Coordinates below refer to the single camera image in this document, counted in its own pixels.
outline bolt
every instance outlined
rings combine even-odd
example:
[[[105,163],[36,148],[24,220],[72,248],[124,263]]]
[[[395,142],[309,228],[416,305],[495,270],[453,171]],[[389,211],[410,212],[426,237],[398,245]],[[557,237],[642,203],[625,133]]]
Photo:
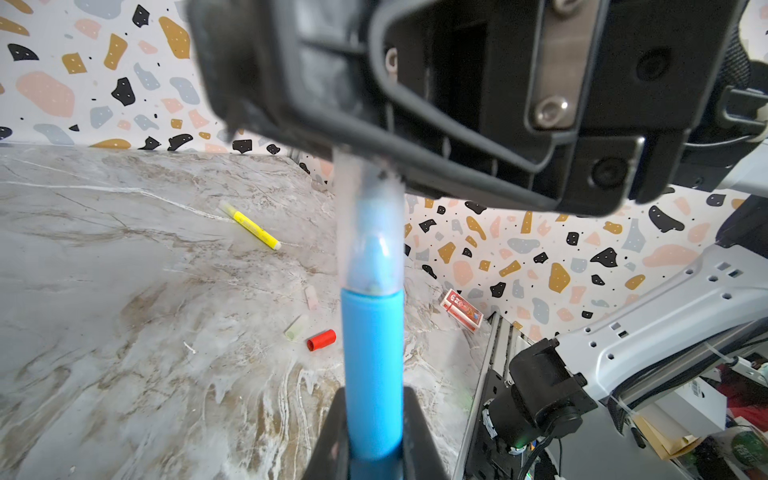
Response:
[[[615,188],[627,176],[627,162],[621,158],[603,158],[592,167],[592,181],[600,188]]]
[[[541,128],[553,128],[568,111],[568,101],[559,95],[547,97],[538,102],[533,111],[533,118]]]
[[[552,9],[558,15],[570,17],[576,13],[582,3],[584,0],[552,0]]]
[[[586,379],[586,378],[584,378],[584,375],[582,375],[582,374],[580,374],[580,373],[577,373],[576,375],[574,375],[574,378],[576,379],[576,383],[577,383],[579,386],[585,386],[585,385],[587,385],[587,379]]]
[[[386,66],[387,73],[397,80],[397,48],[392,47],[386,51],[384,65]]]

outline white box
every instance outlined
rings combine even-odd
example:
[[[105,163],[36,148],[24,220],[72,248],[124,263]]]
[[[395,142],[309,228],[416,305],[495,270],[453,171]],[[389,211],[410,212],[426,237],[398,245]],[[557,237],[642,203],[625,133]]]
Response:
[[[727,398],[702,379],[691,380],[658,399],[655,404],[687,430],[689,435],[705,437],[725,429]],[[679,432],[675,425],[667,427],[657,426],[656,423],[653,425],[660,432],[664,430]]]
[[[683,437],[690,435],[688,429],[677,423],[675,419],[655,403],[643,407],[641,410],[638,410],[637,413],[646,419],[646,421],[658,430],[661,435],[664,435],[670,440],[682,439]]]

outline black bracket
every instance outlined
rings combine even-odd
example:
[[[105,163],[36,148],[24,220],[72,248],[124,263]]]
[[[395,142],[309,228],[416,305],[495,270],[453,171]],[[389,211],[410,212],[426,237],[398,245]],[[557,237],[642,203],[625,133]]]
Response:
[[[511,385],[488,371],[465,467],[468,475],[516,478],[523,468],[517,455],[521,449],[536,438],[560,439],[576,432],[581,416],[598,407],[582,389],[584,377],[565,368],[557,346],[556,339],[544,339],[517,354],[508,366]]]
[[[717,124],[722,128],[738,127],[745,135],[762,134],[766,122],[752,118],[758,108],[768,104],[768,95],[762,91],[725,87],[717,101]]]
[[[448,480],[419,398],[410,387],[405,387],[402,394],[402,477],[405,480]],[[340,388],[333,397],[302,480],[347,480],[349,452],[346,400],[344,388]]]

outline black screw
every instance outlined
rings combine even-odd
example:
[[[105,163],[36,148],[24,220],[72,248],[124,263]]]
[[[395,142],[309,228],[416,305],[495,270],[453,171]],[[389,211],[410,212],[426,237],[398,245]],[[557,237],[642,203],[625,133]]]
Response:
[[[584,376],[582,374],[580,374],[580,373],[577,373],[576,375],[574,375],[574,379],[576,379],[576,383],[579,386],[587,385],[587,379],[584,378]]]
[[[621,158],[603,158],[592,167],[592,181],[600,188],[618,187],[627,176],[627,162]]]
[[[637,63],[637,77],[642,81],[661,78],[670,67],[669,48],[656,48],[643,55]]]

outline black cable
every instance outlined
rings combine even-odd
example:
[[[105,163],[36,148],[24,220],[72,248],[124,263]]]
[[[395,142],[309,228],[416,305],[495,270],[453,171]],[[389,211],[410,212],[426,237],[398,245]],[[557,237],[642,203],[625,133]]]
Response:
[[[563,441],[558,439],[558,446],[560,447],[560,459],[558,460],[558,477],[563,476]]]
[[[767,320],[768,320],[768,317],[760,319],[760,320],[757,320],[757,322],[758,322],[757,325],[753,329],[750,328],[747,331],[745,331],[745,333],[742,333],[742,336],[747,336],[747,337],[750,337],[750,338],[755,338],[756,336],[760,336],[760,335],[763,335],[764,333],[768,333],[768,322],[767,322]],[[742,342],[746,342],[750,338],[742,339],[742,337],[739,336],[738,338],[732,340],[730,343],[728,343],[728,344],[726,344],[724,346],[721,346],[718,349],[719,349],[719,351],[722,354],[730,355],[731,353],[736,352],[737,350],[744,348],[745,344],[743,344]],[[688,347],[688,349],[685,349],[683,351],[687,351],[689,349],[692,349],[692,348],[694,348],[697,345],[700,345],[700,343],[694,344],[694,345]],[[657,364],[654,364],[654,365],[660,366],[660,365],[666,363],[667,360],[668,359],[662,360],[661,362],[659,362]],[[707,369],[710,365],[712,365],[712,363],[715,362],[716,360],[718,360],[718,357],[715,356],[714,354],[703,358],[696,365],[691,366],[685,372],[682,372],[682,373],[676,375],[675,377],[673,377],[672,379],[667,380],[665,383],[659,385],[658,387],[650,390],[649,392],[644,393],[639,399],[636,399],[632,403],[630,403],[629,407],[631,409],[637,408],[638,405],[640,405],[644,400],[650,398],[651,396],[654,396],[654,395],[656,395],[657,393],[660,393],[660,392],[664,392],[664,391],[666,391],[668,389],[676,388],[676,387],[678,387],[680,385],[683,385],[686,382],[689,382],[692,379],[695,379],[705,369]],[[621,391],[614,390],[614,397],[621,398],[620,395],[621,395]],[[608,406],[610,407],[611,404],[616,405],[616,403],[615,403],[615,401],[613,399],[611,399],[609,401]]]
[[[751,343],[744,343],[741,346],[741,348],[747,348],[748,346],[759,345],[759,344],[765,343],[765,342],[768,342],[768,339],[757,340],[756,342],[751,342]]]
[[[546,449],[549,444],[552,443],[552,435],[549,435],[546,439],[544,439],[543,442],[536,445],[536,449],[531,453],[531,455],[525,460],[525,464],[523,464],[523,468],[520,470],[520,473],[518,473],[518,480],[525,480],[525,476],[528,474],[528,471],[533,466],[533,463],[536,461],[538,456],[541,454],[541,451]]]

